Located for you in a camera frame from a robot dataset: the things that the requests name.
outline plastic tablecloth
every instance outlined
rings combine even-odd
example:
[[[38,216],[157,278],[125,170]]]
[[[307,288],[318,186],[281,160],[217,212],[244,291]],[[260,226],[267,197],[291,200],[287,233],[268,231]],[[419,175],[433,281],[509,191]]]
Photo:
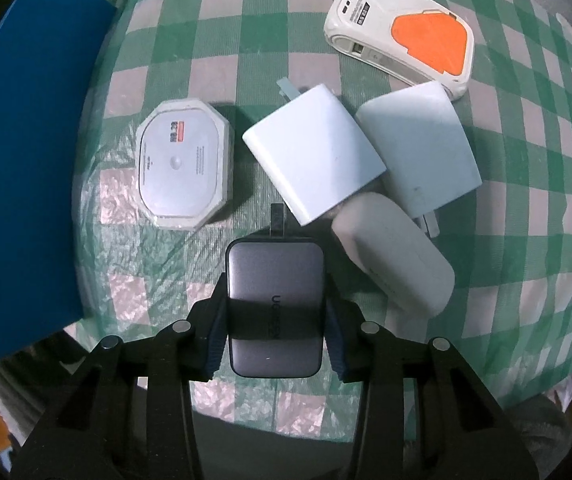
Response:
[[[151,336],[210,295],[228,243],[265,227],[279,194],[241,140],[284,104],[275,82],[325,83],[350,112],[394,79],[325,43],[332,0],[110,0],[118,17],[97,60],[79,132],[74,216],[87,309],[69,332]],[[397,335],[441,335],[502,405],[572,373],[572,33],[532,0],[435,0],[473,29],[469,90],[455,102],[482,186],[439,209],[434,240],[456,286],[444,312],[405,318],[343,254],[328,220],[311,225],[330,272],[365,317]],[[201,98],[235,132],[234,197],[196,232],[140,214],[135,130],[160,102]],[[295,436],[350,440],[359,384],[342,384],[324,353],[302,380],[234,375],[228,357],[193,385],[197,410]],[[406,414],[413,416],[412,390]]]

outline circular indentation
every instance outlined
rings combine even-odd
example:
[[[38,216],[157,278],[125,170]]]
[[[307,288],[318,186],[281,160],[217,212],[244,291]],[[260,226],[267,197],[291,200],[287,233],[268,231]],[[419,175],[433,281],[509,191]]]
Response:
[[[188,332],[191,329],[190,322],[186,321],[185,319],[180,319],[179,321],[175,321],[173,323],[173,331],[181,334],[182,332]]]
[[[172,156],[170,159],[170,167],[179,170],[182,167],[182,159],[178,155]]]
[[[119,341],[120,338],[117,337],[116,335],[107,335],[106,337],[102,338],[99,344],[102,346],[102,348],[110,350],[111,348],[115,348],[117,346],[117,343],[119,343]]]
[[[441,351],[445,351],[450,348],[450,343],[448,342],[447,339],[444,339],[443,337],[436,337],[435,339],[433,339],[432,345]]]
[[[372,321],[364,321],[360,328],[365,334],[376,334],[380,331],[380,326]]]

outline silver screw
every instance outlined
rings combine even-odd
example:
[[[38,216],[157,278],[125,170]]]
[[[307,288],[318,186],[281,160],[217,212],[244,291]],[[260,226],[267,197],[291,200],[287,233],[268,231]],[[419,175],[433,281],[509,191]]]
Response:
[[[175,321],[173,323],[173,331],[181,334],[182,332],[188,332],[191,329],[190,322],[186,321],[185,319],[180,319],[179,321]]]
[[[107,335],[106,337],[102,338],[99,344],[105,350],[110,350],[111,348],[115,348],[117,346],[117,343],[119,343],[119,341],[120,338],[117,337],[116,335]]]
[[[380,331],[380,326],[372,321],[364,321],[360,328],[365,334],[376,334]]]
[[[447,339],[444,339],[443,337],[436,337],[435,339],[433,339],[432,345],[438,350],[441,350],[442,352],[450,348],[450,343],[448,342]]]

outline blue board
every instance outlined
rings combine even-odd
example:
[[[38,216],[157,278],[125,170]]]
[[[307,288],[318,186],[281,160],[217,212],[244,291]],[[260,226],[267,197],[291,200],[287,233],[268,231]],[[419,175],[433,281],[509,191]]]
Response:
[[[0,358],[82,317],[72,175],[114,11],[105,0],[15,0],[0,23]]]

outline table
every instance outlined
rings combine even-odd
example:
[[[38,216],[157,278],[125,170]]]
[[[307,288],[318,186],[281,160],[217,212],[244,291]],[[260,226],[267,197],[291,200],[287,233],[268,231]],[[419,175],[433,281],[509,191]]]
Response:
[[[87,348],[104,335],[151,336],[211,293],[229,242],[268,225],[280,197],[243,144],[284,103],[275,82],[320,82],[354,112],[396,80],[324,42],[332,0],[110,0],[119,17],[98,58],[80,125],[74,216],[88,316],[68,330]],[[456,286],[422,322],[388,308],[328,233],[340,291],[397,335],[445,336],[504,405],[572,373],[572,34],[532,0],[435,0],[476,38],[473,80],[455,103],[483,184],[438,211],[434,240]],[[163,100],[199,97],[235,131],[234,197],[197,232],[155,228],[134,199],[135,130]],[[305,380],[235,376],[194,384],[197,410],[293,436],[350,440],[360,386],[324,354]],[[413,420],[412,390],[406,415]]]

